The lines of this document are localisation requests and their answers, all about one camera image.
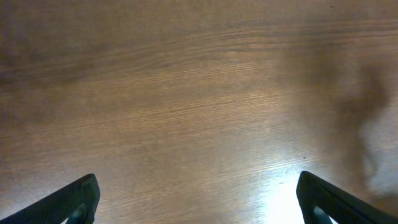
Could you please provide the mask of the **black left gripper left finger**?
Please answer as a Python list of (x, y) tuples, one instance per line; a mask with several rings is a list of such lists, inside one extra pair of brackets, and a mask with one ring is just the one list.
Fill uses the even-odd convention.
[(1, 224), (92, 224), (100, 200), (94, 174), (87, 174), (60, 190), (1, 220)]

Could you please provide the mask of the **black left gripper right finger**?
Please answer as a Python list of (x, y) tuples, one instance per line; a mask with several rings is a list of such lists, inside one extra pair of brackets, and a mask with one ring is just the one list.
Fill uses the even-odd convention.
[(296, 195), (305, 224), (395, 224), (389, 215), (311, 172), (303, 171)]

